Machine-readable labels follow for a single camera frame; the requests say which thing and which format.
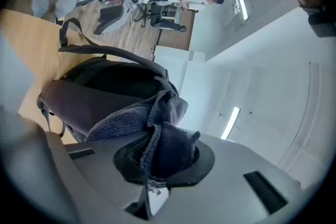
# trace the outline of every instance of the gray towel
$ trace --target gray towel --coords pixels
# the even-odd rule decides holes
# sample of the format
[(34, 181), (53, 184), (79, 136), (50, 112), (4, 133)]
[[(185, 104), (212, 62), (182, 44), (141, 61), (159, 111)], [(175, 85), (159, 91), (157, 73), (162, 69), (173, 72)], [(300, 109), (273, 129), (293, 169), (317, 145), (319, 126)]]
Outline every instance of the gray towel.
[(185, 114), (188, 104), (172, 89), (168, 80), (155, 77), (162, 90), (157, 95), (114, 112), (98, 122), (86, 141), (113, 138), (144, 129), (153, 130), (144, 150), (140, 167), (152, 187), (164, 186), (169, 176), (188, 168), (194, 159), (195, 143), (200, 133), (190, 134), (175, 127)]

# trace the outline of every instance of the black office chair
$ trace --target black office chair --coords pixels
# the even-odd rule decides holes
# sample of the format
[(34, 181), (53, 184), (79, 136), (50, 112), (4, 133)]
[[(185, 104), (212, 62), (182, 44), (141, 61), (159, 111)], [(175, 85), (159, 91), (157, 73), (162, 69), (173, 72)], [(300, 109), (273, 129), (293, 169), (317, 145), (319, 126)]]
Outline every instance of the black office chair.
[(142, 20), (142, 28), (146, 27), (147, 20), (151, 20), (151, 26), (154, 28), (170, 28), (175, 31), (187, 32), (187, 28), (184, 25), (176, 24), (170, 20), (162, 19), (164, 16), (167, 6), (158, 6), (155, 2), (151, 4), (151, 9), (147, 9), (147, 5), (144, 8), (138, 4), (139, 10), (142, 13), (141, 17), (135, 19), (134, 22), (139, 22)]

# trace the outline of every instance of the desk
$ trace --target desk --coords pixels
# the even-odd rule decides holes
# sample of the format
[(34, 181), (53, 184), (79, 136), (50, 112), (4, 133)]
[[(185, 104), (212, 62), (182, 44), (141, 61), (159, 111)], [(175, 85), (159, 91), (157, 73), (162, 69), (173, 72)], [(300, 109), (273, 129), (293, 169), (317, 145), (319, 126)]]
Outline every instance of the desk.
[[(66, 71), (95, 55), (78, 55), (58, 52), (60, 26), (33, 16), (2, 10), (0, 14), (0, 29), (10, 46), (15, 50), (26, 67), (34, 74), (35, 81), (26, 94), (18, 113), (38, 123), (45, 131), (48, 126), (36, 99), (42, 88), (51, 80), (59, 79)], [(68, 30), (69, 43), (76, 45), (87, 44), (83, 35)], [(92, 39), (99, 45), (102, 42)], [(108, 56), (109, 60), (118, 60)], [(61, 131), (61, 121), (55, 116), (50, 117), (51, 130)], [(74, 143), (75, 140), (66, 132), (62, 138), (64, 143)]]

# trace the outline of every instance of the backpack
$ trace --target backpack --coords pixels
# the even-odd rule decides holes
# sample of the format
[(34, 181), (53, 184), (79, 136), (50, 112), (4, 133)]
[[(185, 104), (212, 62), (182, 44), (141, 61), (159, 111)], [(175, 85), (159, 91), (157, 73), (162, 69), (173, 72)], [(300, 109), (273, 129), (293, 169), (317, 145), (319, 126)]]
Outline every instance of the backpack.
[[(63, 122), (61, 137), (67, 128), (75, 140), (84, 142), (91, 128), (111, 113), (156, 95), (161, 86), (154, 77), (168, 79), (168, 72), (153, 61), (116, 47), (99, 46), (86, 36), (88, 45), (69, 45), (66, 37), (69, 23), (74, 23), (82, 33), (77, 19), (66, 21), (60, 30), (59, 52), (103, 55), (75, 66), (45, 86), (37, 106), (49, 130), (49, 115), (56, 115)], [(135, 63), (110, 61), (107, 55)], [(175, 86), (169, 84), (177, 94)]]

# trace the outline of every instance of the wooden floor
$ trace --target wooden floor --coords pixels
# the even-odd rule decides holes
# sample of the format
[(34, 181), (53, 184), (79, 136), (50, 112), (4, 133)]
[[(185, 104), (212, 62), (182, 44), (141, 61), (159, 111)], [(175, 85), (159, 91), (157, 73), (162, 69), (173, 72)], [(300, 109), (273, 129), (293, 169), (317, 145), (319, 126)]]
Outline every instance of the wooden floor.
[[(44, 19), (53, 22), (55, 19), (55, 2), (57, 0), (50, 0), (50, 11), (44, 16)], [(6, 8), (15, 10), (21, 13), (32, 15), (31, 10), (32, 0), (9, 0)], [(75, 17), (79, 19), (82, 25), (83, 33), (91, 38), (95, 38), (106, 45), (125, 48), (125, 37), (130, 33), (132, 24), (132, 33), (127, 38), (126, 50), (135, 53), (146, 59), (152, 59), (152, 50), (158, 40), (159, 29), (151, 27), (147, 24), (145, 28), (141, 28), (141, 23), (134, 23), (131, 17), (128, 22), (124, 24), (119, 30), (109, 33), (95, 35), (93, 34), (98, 25), (97, 18), (100, 15), (101, 4), (94, 1), (88, 5), (75, 8), (67, 18)], [(133, 19), (140, 15), (137, 9), (133, 12)]]
[[(34, 74), (35, 81), (18, 112), (47, 131), (47, 122), (36, 105), (38, 95), (50, 81), (59, 79), (65, 72), (95, 55), (58, 52), (59, 25), (12, 10), (4, 9), (0, 13), (0, 30), (2, 38), (6, 39), (19, 59)], [(82, 35), (72, 30), (67, 32), (67, 38), (73, 44), (87, 44)], [(108, 59), (118, 60), (115, 56), (108, 56)], [(57, 117), (50, 118), (50, 125), (53, 132), (60, 132), (62, 124)], [(69, 132), (62, 140), (64, 143), (75, 141)]]

